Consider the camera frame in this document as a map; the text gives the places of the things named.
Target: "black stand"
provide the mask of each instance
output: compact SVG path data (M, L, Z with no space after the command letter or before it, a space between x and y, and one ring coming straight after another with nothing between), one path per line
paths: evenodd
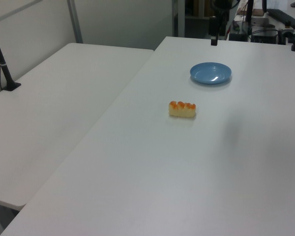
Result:
M0 67L3 71L3 74L6 79L6 87L4 87L3 90L13 91L14 89L16 89L17 87L19 87L21 85L20 83L16 83L12 80L11 74L10 74L9 69L6 65L6 62L4 60L1 48L0 48Z

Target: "black post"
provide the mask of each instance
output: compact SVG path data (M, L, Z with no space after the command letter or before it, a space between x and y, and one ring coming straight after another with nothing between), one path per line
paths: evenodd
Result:
M6 65L6 62L4 60L1 48L0 48L0 67L6 79L6 87L4 87L3 90L13 91L14 89L16 89L17 87L21 85L20 83L16 83L12 80L8 66Z
M251 23L253 7L254 7L254 0L248 0L246 22L248 22L249 25Z

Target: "blue plate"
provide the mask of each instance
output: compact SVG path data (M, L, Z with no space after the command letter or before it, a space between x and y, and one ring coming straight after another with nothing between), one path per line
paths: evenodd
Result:
M191 78L202 84L215 85L230 79L232 70L223 64L205 62L193 66L190 69Z

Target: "table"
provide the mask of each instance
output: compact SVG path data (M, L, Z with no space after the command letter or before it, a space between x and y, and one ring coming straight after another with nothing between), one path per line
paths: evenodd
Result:
M191 81L207 61L231 82ZM196 118L170 117L172 100ZM167 37L9 235L295 236L295 52Z
M68 44L0 92L0 204L20 210L152 53Z

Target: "orange glaze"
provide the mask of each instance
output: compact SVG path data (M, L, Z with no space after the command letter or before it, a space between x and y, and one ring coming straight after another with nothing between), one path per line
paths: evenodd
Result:
M175 101L170 102L170 105L172 106L173 109L177 109L177 104Z
M178 102L177 105L180 106L181 108L184 108L185 103L184 102Z
M191 104L191 103L184 103L184 102L178 102L176 103L175 101L170 102L170 105L172 106L172 108L177 109L178 106L184 108L187 107L188 109L196 109L196 104Z

